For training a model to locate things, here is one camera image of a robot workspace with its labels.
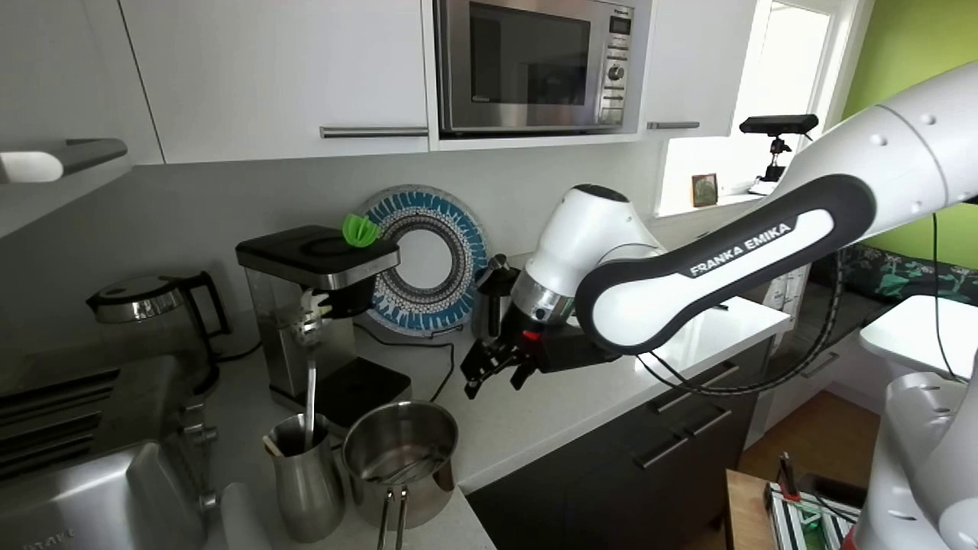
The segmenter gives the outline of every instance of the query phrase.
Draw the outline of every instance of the stainless steel pot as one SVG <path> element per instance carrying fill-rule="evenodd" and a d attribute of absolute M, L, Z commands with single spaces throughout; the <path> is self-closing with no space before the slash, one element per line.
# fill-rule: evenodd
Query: stainless steel pot
<path fill-rule="evenodd" d="M 399 547 L 403 530 L 429 524 L 450 504 L 456 446 L 460 425 L 434 405 L 399 402 L 354 422 L 345 435 L 341 460 L 351 476 L 351 501 L 379 526 L 379 547 L 393 501 Z"/>

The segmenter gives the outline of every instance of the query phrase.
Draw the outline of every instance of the coffee machine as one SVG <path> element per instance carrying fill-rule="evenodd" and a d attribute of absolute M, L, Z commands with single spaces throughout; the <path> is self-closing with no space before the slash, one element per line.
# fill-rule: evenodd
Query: coffee machine
<path fill-rule="evenodd" d="M 407 377 L 354 351 L 354 314 L 369 309 L 375 275 L 399 267 L 391 243 L 351 248 L 340 230 L 299 228 L 243 243 L 236 255 L 247 270 L 272 398 L 302 408 L 311 362 L 319 366 L 319 414 L 340 430 L 367 409 L 407 398 Z M 310 291 L 328 294 L 329 309 L 319 325 L 316 348 L 297 341 L 299 299 Z"/>

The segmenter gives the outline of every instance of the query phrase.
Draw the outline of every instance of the kitchen counter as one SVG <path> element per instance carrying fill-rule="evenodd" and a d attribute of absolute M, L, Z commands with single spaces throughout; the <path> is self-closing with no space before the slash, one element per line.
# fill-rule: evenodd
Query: kitchen counter
<path fill-rule="evenodd" d="M 708 309 L 695 319 L 659 356 L 696 377 L 763 341 L 788 325 L 783 313 L 731 299 L 727 309 Z M 412 398 L 429 402 L 436 381 L 445 377 L 453 356 L 445 348 L 389 348 L 369 341 L 360 344 L 360 356 L 391 369 L 412 377 Z M 464 501 L 464 491 L 477 491 L 522 465 L 572 442 L 574 436 L 654 402 L 667 387 L 654 381 L 637 357 L 614 364 L 597 364 L 585 369 L 533 377 L 522 392 L 511 387 L 511 377 L 488 378 L 477 402 L 461 392 L 461 372 L 450 378 L 441 394 L 461 430 L 460 441 L 460 491 L 450 507 L 430 524 L 407 532 L 407 547 L 460 550 L 491 547 L 479 520 Z M 220 429 L 220 441 L 212 449 L 212 482 L 244 482 L 255 520 L 264 524 L 272 547 L 290 547 L 276 512 L 272 468 L 260 449 L 260 435 L 290 415 L 269 402 L 264 357 L 224 366 L 224 381 L 212 398 L 207 418 Z M 341 526 L 306 547 L 360 550 L 375 547 L 375 530 L 358 520 L 349 507 Z"/>

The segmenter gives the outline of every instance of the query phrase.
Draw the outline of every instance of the white wall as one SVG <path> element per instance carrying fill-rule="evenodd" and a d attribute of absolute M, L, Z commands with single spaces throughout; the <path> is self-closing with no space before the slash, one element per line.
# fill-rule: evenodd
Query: white wall
<path fill-rule="evenodd" d="M 649 214 L 657 178 L 654 145 L 139 167 L 0 243 L 0 362 L 105 330 L 85 297 L 139 273 L 207 270 L 247 309 L 240 243 L 340 222 L 386 188 L 441 188 L 473 209 L 491 250 L 519 255 L 569 188 L 618 188 Z"/>

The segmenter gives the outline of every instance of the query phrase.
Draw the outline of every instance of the metal pot handle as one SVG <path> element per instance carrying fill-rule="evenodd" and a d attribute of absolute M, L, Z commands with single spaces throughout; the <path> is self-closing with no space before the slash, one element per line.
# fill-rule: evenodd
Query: metal pot handle
<path fill-rule="evenodd" d="M 403 550 L 403 516 L 407 516 L 407 486 L 402 486 L 402 501 L 399 501 L 399 539 L 393 547 Z M 375 550 L 386 550 L 386 532 L 389 532 L 389 512 L 393 501 L 393 489 L 389 489 L 386 504 L 379 512 L 379 534 L 375 534 Z"/>

